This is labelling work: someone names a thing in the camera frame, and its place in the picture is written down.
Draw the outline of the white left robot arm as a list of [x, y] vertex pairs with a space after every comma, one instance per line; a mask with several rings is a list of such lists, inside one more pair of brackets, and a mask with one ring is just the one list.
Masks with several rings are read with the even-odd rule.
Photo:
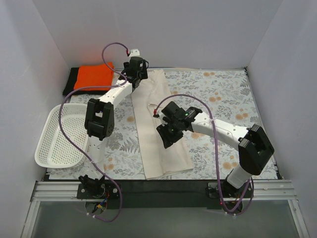
[[[98, 99], [90, 99], [87, 104], [85, 128], [90, 138], [89, 155], [92, 164], [104, 171], [104, 159], [107, 138], [114, 131], [114, 109], [120, 102], [130, 95], [140, 84], [148, 78], [149, 63], [140, 56], [130, 58], [124, 63], [116, 87], [110, 89]], [[118, 188], [103, 175], [84, 175], [79, 177], [78, 199], [118, 199]]]

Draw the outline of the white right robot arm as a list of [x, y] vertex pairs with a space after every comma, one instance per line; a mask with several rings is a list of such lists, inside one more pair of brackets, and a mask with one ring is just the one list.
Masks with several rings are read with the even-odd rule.
[[168, 103], [162, 110], [154, 110], [155, 118], [161, 124], [157, 131], [164, 148], [168, 148], [183, 137], [184, 131], [204, 134], [231, 146], [239, 153], [239, 164], [228, 174], [221, 184], [224, 194], [235, 197], [241, 193], [247, 180], [262, 173], [274, 154], [274, 148], [264, 129], [254, 124], [252, 127], [233, 125], [212, 119], [202, 110], [189, 107], [187, 110]]

